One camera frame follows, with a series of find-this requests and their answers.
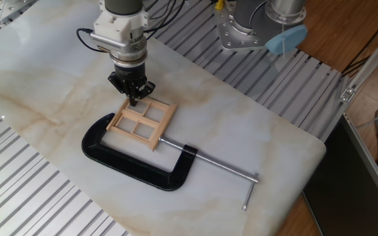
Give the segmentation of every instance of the metal mounting plate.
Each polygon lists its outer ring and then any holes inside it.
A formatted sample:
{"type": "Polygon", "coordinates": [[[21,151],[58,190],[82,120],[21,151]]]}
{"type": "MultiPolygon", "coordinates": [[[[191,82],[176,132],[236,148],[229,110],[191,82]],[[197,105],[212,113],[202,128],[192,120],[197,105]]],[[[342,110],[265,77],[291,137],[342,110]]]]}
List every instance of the metal mounting plate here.
{"type": "Polygon", "coordinates": [[[228,52],[265,49],[261,38],[254,32],[240,29],[234,20],[236,2],[224,2],[222,10],[214,9],[214,19],[222,48],[228,52]]]}
{"type": "Polygon", "coordinates": [[[22,14],[20,11],[24,11],[28,6],[34,4],[37,0],[5,0],[5,6],[3,7],[3,0],[0,0],[0,14],[2,16],[0,19],[0,24],[15,18],[19,14],[22,14]]]}

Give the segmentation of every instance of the black c-clamp frame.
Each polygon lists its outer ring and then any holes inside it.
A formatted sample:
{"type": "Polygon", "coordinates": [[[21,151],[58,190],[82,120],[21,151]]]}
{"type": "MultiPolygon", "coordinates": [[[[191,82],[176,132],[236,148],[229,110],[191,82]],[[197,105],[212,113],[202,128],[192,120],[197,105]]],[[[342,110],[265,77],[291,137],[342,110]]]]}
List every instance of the black c-clamp frame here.
{"type": "Polygon", "coordinates": [[[81,144],[84,154],[98,163],[158,189],[173,191],[180,188],[188,176],[198,150],[185,145],[172,172],[153,167],[100,143],[114,115],[106,115],[87,131],[81,144]]]}

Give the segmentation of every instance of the metal bracket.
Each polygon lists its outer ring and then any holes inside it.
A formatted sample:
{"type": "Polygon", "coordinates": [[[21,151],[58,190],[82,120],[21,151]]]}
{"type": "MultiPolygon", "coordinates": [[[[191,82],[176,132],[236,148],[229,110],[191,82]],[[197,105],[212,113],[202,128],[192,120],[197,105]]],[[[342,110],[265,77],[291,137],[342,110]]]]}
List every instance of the metal bracket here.
{"type": "Polygon", "coordinates": [[[344,104],[347,104],[352,100],[352,97],[354,97],[356,93],[357,92],[355,89],[348,87],[342,93],[341,97],[339,98],[339,101],[344,104]]]}
{"type": "Polygon", "coordinates": [[[236,2],[224,2],[222,10],[214,9],[214,18],[222,49],[228,52],[265,49],[261,38],[252,29],[244,28],[234,19],[236,2]]]}
{"type": "Polygon", "coordinates": [[[3,24],[9,19],[20,16],[22,11],[33,5],[37,0],[5,0],[5,6],[3,7],[3,2],[0,1],[0,14],[2,13],[0,24],[3,24]]]}

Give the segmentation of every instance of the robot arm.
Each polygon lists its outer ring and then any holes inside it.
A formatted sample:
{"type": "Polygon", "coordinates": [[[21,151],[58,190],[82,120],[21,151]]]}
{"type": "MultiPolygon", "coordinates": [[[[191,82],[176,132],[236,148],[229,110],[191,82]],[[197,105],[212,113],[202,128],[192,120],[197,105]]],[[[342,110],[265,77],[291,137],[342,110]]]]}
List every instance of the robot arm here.
{"type": "Polygon", "coordinates": [[[142,0],[101,0],[100,16],[90,34],[94,44],[109,52],[115,71],[108,79],[132,106],[155,87],[145,76],[148,19],[142,0]]]}

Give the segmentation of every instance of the metal rod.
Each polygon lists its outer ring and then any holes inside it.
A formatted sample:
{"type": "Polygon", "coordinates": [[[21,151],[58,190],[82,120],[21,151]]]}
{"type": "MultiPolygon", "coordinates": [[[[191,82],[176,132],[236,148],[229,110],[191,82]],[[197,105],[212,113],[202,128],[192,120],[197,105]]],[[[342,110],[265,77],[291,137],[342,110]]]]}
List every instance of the metal rod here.
{"type": "MultiPolygon", "coordinates": [[[[176,149],[179,149],[179,150],[183,150],[183,145],[176,142],[176,141],[172,141],[164,136],[161,136],[160,139],[159,139],[160,142],[164,143],[164,144],[167,144],[171,147],[174,147],[176,149]]],[[[224,164],[220,161],[217,161],[217,160],[214,160],[214,158],[212,157],[208,157],[206,154],[200,154],[200,152],[197,152],[196,153],[196,157],[204,160],[204,161],[207,161],[208,163],[211,163],[211,164],[214,164],[218,167],[221,167],[223,168],[224,170],[228,170],[230,171],[231,173],[233,174],[237,174],[241,177],[244,177],[244,178],[247,178],[248,180],[254,182],[254,183],[258,183],[259,182],[259,179],[257,178],[257,176],[252,176],[251,174],[248,174],[242,170],[239,170],[238,168],[236,167],[232,167],[228,164],[224,164]]]]}
{"type": "Polygon", "coordinates": [[[244,205],[243,207],[241,208],[243,211],[246,211],[247,210],[247,204],[249,203],[249,199],[250,199],[250,195],[252,194],[252,191],[253,191],[253,187],[255,187],[255,182],[252,182],[252,184],[250,185],[250,189],[249,189],[249,193],[247,193],[247,197],[246,197],[246,200],[244,201],[244,205]]]}

